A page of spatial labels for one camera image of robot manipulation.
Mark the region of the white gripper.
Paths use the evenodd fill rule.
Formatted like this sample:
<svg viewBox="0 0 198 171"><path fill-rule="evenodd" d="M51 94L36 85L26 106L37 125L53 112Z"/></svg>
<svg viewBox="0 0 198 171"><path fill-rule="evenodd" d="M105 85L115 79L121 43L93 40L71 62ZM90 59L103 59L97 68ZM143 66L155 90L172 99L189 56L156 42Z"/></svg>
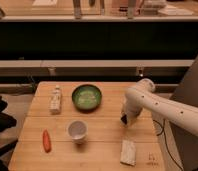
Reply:
<svg viewBox="0 0 198 171"><path fill-rule="evenodd" d="M132 126L137 121L137 118L142 111L142 107L125 102L122 111L127 115L127 125Z"/></svg>

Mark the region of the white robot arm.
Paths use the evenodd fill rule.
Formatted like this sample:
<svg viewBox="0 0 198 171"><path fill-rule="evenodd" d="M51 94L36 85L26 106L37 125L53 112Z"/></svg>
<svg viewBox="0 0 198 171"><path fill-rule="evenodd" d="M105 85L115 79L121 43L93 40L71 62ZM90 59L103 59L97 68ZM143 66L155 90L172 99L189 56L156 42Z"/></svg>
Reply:
<svg viewBox="0 0 198 171"><path fill-rule="evenodd" d="M198 136L198 107L160 97L154 91L155 84L147 78L126 89L122 111L127 118L127 124L131 124L145 108Z"/></svg>

